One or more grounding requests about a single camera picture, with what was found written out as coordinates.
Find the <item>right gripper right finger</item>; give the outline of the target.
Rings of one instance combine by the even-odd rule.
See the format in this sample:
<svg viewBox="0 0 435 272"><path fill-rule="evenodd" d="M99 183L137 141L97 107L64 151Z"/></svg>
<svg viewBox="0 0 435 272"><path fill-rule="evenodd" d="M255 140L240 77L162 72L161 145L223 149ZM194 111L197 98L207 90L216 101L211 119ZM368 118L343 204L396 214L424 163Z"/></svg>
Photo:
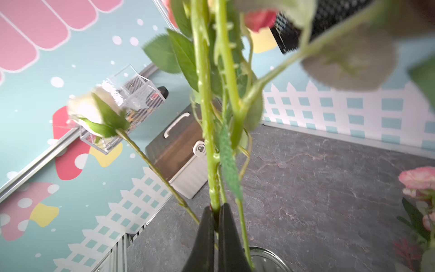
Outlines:
<svg viewBox="0 0 435 272"><path fill-rule="evenodd" d="M244 253L231 207L225 203L219 214L218 272L251 272Z"/></svg>

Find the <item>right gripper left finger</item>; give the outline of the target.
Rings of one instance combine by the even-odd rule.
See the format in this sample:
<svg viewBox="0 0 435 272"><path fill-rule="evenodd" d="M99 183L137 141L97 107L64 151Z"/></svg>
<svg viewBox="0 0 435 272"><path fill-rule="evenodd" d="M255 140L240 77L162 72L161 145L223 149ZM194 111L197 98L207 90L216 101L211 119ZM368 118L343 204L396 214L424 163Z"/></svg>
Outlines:
<svg viewBox="0 0 435 272"><path fill-rule="evenodd" d="M215 251L215 221L210 207L205 207L197 236L182 272L213 272Z"/></svg>

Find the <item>clear glass vase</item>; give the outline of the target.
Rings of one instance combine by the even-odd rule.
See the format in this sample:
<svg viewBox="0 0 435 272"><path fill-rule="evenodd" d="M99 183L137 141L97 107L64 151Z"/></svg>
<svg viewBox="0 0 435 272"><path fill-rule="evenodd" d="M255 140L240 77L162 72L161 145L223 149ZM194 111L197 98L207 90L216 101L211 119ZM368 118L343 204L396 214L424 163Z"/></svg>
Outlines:
<svg viewBox="0 0 435 272"><path fill-rule="evenodd" d="M261 247L250 247L254 272L292 272L290 267L275 253Z"/></svg>

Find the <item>pink rose stem bunch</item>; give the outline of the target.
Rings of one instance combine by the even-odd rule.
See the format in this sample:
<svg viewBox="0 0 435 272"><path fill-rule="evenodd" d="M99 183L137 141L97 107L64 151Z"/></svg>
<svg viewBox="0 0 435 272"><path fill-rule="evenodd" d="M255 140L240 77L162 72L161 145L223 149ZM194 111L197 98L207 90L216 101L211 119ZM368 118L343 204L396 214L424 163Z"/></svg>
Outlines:
<svg viewBox="0 0 435 272"><path fill-rule="evenodd" d="M414 235L416 244L406 239L394 243L395 252L405 261L396 263L397 272L433 272L435 270L435 168L420 167L403 171L399 181L404 185L402 193L413 198L402 199L402 206L408 219L398 216L397 220L406 225Z"/></svg>

